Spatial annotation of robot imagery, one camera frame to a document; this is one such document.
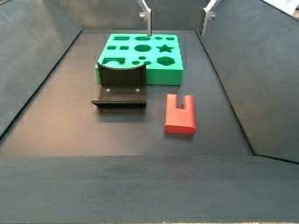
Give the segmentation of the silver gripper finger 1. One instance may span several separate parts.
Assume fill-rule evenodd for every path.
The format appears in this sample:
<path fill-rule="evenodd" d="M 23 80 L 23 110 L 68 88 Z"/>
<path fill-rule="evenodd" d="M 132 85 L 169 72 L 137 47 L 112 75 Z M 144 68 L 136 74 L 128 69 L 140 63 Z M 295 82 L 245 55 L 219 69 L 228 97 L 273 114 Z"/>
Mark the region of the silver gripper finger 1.
<path fill-rule="evenodd" d="M 152 10 L 147 6 L 145 0 L 136 0 L 141 11 L 139 17 L 145 21 L 147 35 L 152 35 Z"/>
<path fill-rule="evenodd" d="M 216 13 L 213 11 L 213 8 L 216 7 L 217 1 L 219 0 L 209 0 L 207 6 L 203 8 L 204 17 L 203 17 L 200 35 L 205 34 L 208 22 L 216 17 Z"/>

